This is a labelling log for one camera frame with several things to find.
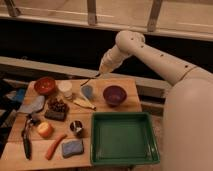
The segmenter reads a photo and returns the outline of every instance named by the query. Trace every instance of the small cup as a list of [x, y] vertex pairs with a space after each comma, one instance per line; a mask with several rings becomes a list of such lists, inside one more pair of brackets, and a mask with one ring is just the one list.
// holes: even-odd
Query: small cup
[[69, 80], [61, 81], [58, 84], [58, 89], [64, 95], [65, 98], [72, 98], [72, 83]]

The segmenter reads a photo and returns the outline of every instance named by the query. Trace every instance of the gray sponge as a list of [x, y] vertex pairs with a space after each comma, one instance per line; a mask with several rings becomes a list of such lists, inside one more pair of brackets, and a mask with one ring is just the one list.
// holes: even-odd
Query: gray sponge
[[64, 158], [72, 155], [82, 154], [84, 152], [83, 140], [69, 141], [62, 144], [62, 156]]

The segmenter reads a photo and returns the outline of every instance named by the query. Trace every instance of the bowl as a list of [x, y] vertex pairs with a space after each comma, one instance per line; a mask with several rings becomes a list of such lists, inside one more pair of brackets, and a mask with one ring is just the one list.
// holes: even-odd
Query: bowl
[[120, 105], [127, 97], [126, 91], [117, 85], [112, 85], [104, 89], [103, 97], [109, 106]]
[[55, 79], [52, 77], [42, 77], [35, 82], [34, 89], [40, 95], [50, 95], [56, 89]]

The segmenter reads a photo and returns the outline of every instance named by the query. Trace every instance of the green plastic tray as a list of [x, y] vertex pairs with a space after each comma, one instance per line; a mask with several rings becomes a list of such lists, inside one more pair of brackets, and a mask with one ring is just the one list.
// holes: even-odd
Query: green plastic tray
[[159, 163], [148, 113], [96, 112], [91, 129], [92, 165]]

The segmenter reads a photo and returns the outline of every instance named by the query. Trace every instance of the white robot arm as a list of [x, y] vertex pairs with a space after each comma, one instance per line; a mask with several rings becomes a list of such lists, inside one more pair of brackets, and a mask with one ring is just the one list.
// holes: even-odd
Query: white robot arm
[[142, 34], [121, 31], [103, 56], [101, 74], [136, 56], [173, 85], [163, 115], [163, 171], [212, 171], [213, 75], [145, 44]]

